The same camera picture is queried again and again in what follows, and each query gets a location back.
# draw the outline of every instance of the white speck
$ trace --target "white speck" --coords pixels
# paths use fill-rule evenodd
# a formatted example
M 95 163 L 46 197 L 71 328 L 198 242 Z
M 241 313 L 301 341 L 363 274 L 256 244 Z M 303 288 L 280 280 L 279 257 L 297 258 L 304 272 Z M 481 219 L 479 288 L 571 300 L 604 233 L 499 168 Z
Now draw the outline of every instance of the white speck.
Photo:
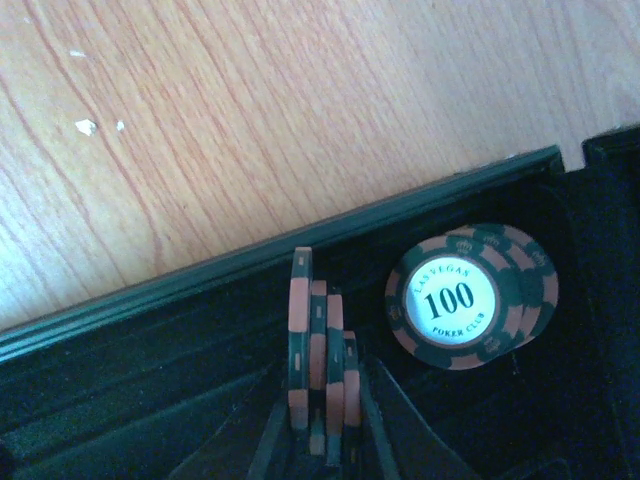
M 84 120 L 76 122 L 76 128 L 80 133 L 84 133 L 86 136 L 90 137 L 91 135 L 96 133 L 96 130 L 98 130 L 98 125 L 96 125 L 95 122 L 92 122 L 88 118 L 85 118 Z

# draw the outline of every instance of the poker chip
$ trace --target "poker chip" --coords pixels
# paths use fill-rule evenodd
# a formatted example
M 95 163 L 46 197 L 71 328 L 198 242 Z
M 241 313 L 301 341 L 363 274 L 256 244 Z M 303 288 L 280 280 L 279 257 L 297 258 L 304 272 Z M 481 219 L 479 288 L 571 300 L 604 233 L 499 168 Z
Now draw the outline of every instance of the poker chip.
M 325 453 L 325 408 L 327 382 L 327 282 L 311 284 L 311 342 L 309 347 L 309 453 Z
M 509 225 L 500 225 L 493 223 L 483 223 L 474 225 L 479 230 L 493 232 L 517 244 L 524 250 L 535 265 L 536 274 L 542 278 L 542 300 L 540 302 L 540 313 L 535 325 L 532 327 L 529 335 L 522 340 L 516 347 L 526 345 L 531 340 L 539 336 L 545 327 L 549 324 L 553 312 L 558 305 L 559 282 L 556 269 L 544 249 L 528 234 L 522 230 Z
M 357 478 L 360 470 L 362 412 L 358 345 L 352 331 L 344 332 L 344 431 L 343 461 L 347 478 Z
M 342 295 L 327 296 L 327 464 L 340 465 L 344 420 Z
M 312 277 L 311 248 L 293 254 L 289 291 L 288 404 L 291 428 L 309 427 L 309 308 Z
M 541 311 L 543 280 L 533 260 L 514 241 L 498 233 L 483 230 L 478 225 L 458 228 L 448 232 L 447 235 L 473 238 L 495 248 L 518 272 L 523 312 L 518 333 L 512 343 L 513 348 L 517 347 L 531 335 Z
M 391 272 L 386 310 L 398 342 L 419 360 L 464 370 L 511 348 L 523 313 L 518 271 L 473 238 L 429 238 Z

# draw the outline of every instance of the table surface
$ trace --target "table surface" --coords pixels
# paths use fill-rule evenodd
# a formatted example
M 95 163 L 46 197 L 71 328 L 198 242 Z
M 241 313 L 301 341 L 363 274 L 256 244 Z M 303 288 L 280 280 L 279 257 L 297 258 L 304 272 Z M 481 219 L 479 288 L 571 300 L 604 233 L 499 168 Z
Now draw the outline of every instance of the table surface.
M 2 0 L 0 329 L 510 154 L 579 168 L 583 139 L 640 119 L 639 19 Z

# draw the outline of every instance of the crown emblem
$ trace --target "crown emblem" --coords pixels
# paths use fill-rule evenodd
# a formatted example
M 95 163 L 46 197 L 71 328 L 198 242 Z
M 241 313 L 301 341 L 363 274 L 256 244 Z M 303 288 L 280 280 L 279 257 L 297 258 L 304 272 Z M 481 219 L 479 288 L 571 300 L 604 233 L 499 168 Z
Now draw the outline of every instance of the crown emblem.
M 500 240 L 498 240 L 498 237 L 496 237 L 495 235 L 489 235 L 485 237 L 484 241 L 489 245 L 493 245 L 494 247 L 500 246 Z
M 539 267 L 544 267 L 547 264 L 547 260 L 544 258 L 544 255 L 542 255 L 540 252 L 533 252 L 531 257 L 533 258 L 533 261 L 536 262 L 536 265 L 538 265 Z
M 488 353 L 493 353 L 500 348 L 500 340 L 497 338 L 489 338 L 484 342 L 484 346 Z
M 473 245 L 471 245 L 471 242 L 469 242 L 468 240 L 460 240 L 456 243 L 456 248 L 463 255 L 468 255 L 473 248 Z

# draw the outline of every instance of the poker chip case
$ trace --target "poker chip case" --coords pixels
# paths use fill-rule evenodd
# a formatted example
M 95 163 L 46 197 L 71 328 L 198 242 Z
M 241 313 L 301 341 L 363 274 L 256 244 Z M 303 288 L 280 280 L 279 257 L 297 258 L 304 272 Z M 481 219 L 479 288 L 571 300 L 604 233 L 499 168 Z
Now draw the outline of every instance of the poker chip case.
M 583 150 L 583 170 L 564 172 L 556 147 L 519 155 L 0 334 L 0 478 L 169 475 L 286 359 L 300 245 L 313 248 L 318 278 L 340 287 L 362 353 L 482 478 L 637 475 L 640 127 Z M 557 310 L 513 354 L 468 371 L 430 367 L 391 334 L 387 277 L 421 240 L 483 222 L 545 248 Z M 280 380 L 262 387 L 269 403 Z M 256 435 L 238 435 L 224 458 L 251 451 Z

